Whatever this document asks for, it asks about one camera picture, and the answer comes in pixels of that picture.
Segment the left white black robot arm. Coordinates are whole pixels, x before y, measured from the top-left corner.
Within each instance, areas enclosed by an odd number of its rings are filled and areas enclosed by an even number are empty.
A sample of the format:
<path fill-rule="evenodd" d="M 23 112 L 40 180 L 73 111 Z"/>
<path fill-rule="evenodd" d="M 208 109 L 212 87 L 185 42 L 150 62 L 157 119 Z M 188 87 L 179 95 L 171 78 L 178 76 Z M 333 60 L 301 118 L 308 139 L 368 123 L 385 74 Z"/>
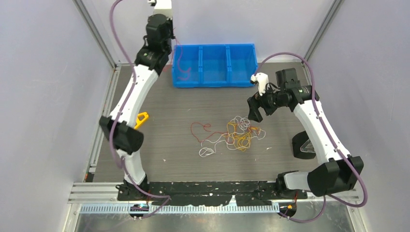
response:
<path fill-rule="evenodd" d="M 144 135 L 135 128 L 136 120 L 149 90 L 169 60 L 173 38 L 170 18 L 163 14 L 148 17 L 145 42 L 136 55 L 130 81 L 117 106 L 99 121 L 112 156 L 124 171 L 123 183 L 116 186 L 120 201 L 143 200 L 149 191 L 140 156 Z"/>

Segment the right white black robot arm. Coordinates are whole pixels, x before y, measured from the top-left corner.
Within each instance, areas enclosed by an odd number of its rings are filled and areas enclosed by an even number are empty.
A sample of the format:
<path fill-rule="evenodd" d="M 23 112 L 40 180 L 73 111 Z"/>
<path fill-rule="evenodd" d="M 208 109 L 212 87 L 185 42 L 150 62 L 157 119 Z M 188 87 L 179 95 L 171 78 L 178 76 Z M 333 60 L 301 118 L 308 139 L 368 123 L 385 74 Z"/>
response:
<path fill-rule="evenodd" d="M 293 155 L 298 159 L 317 158 L 318 167 L 310 172 L 289 171 L 278 175 L 276 192 L 289 198 L 295 190 L 307 190 L 315 196 L 331 195 L 354 188 L 364 162 L 351 156 L 331 128 L 319 96 L 311 85 L 301 85 L 294 68 L 276 72 L 277 85 L 269 82 L 268 75 L 257 73 L 250 83 L 258 91 L 248 98 L 248 119 L 261 122 L 259 111 L 273 114 L 280 107 L 288 107 L 304 127 L 293 137 Z"/>

